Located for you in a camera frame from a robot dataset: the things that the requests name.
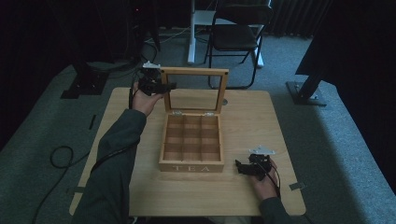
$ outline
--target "hand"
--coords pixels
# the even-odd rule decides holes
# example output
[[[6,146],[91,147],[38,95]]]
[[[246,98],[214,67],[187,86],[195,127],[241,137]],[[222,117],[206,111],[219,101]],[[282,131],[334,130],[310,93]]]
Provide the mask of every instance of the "hand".
[[[277,183],[277,178],[275,174],[276,164],[272,159],[270,159],[270,162],[273,165],[273,168],[268,174]],[[260,200],[277,197],[276,194],[277,186],[274,185],[274,183],[271,181],[271,179],[268,176],[266,176],[262,181],[258,180],[257,177],[254,175],[251,175],[249,178],[254,188],[254,191],[256,192],[256,195]]]
[[[146,115],[149,116],[151,111],[154,109],[155,103],[159,99],[163,98],[163,94],[154,94],[151,96],[147,96],[145,93],[138,89],[137,82],[134,84],[134,98],[132,101],[132,109],[138,110]]]

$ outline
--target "gray carpet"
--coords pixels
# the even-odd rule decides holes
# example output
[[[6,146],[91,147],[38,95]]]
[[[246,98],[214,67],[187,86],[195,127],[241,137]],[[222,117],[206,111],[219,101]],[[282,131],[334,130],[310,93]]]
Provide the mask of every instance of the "gray carpet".
[[[302,189],[306,216],[294,217],[295,223],[396,223],[396,198],[375,164],[352,118],[340,100],[336,88],[322,82],[319,90],[327,106],[295,105],[286,81],[305,81],[295,76],[310,40],[300,37],[267,36],[262,46],[265,61],[251,90],[269,91],[280,127],[289,149]],[[162,66],[203,64],[205,43],[198,41],[194,65],[187,64],[189,40],[184,37],[162,42],[154,62]],[[153,48],[143,55],[152,60]],[[239,59],[217,58],[214,67],[231,69],[230,83],[248,83],[252,63]],[[117,64],[93,63],[101,68]],[[130,71],[112,73],[102,95],[63,100],[75,76],[69,66],[55,77],[28,118],[0,153],[0,223],[32,223],[35,210],[64,169],[50,164],[51,151],[62,145],[74,149],[74,161],[86,154],[96,135],[111,91],[128,87]],[[207,89],[206,82],[191,87]],[[69,153],[60,150],[54,160],[67,164]],[[68,169],[59,186],[43,203],[37,223],[69,223],[68,208],[72,196],[68,188],[79,181],[85,159]]]

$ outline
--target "wooden box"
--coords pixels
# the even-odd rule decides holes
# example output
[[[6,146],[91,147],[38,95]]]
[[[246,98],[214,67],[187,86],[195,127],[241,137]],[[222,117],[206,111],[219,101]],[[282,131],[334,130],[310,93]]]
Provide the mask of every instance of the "wooden box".
[[[228,72],[228,69],[212,68],[161,68],[162,83],[170,83],[170,77],[180,76],[184,79],[192,76],[219,78],[218,90],[177,87],[163,97],[167,113],[159,160],[161,171],[222,172],[224,155],[219,116]]]

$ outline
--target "person's right arm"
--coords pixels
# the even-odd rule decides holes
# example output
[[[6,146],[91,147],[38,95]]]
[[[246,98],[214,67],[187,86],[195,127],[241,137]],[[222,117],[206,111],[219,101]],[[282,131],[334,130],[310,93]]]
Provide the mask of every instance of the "person's right arm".
[[[272,165],[276,169],[274,161],[271,160]],[[269,175],[276,182],[275,169],[271,169]],[[256,192],[257,197],[261,200],[259,205],[260,212],[265,224],[277,223],[291,223],[291,218],[286,212],[283,203],[276,194],[276,186],[268,176],[262,181],[258,180],[256,176],[250,176],[251,184]]]

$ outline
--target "black chair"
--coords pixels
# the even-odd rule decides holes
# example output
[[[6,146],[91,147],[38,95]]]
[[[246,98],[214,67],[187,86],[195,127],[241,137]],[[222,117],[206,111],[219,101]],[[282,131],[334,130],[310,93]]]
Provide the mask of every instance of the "black chair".
[[[245,56],[241,62],[244,63],[250,52],[257,50],[250,83],[246,86],[227,87],[228,90],[247,89],[253,84],[262,48],[263,31],[274,14],[270,6],[264,3],[258,4],[257,0],[241,2],[243,4],[224,1],[217,8],[213,17],[204,60],[204,63],[206,63],[206,58],[209,57],[209,68],[212,67],[212,57],[215,56]],[[230,24],[219,23],[220,19],[229,21]],[[214,55],[213,49],[218,51],[245,51],[246,54]],[[217,87],[212,86],[210,77],[207,82],[210,88],[217,89]]]

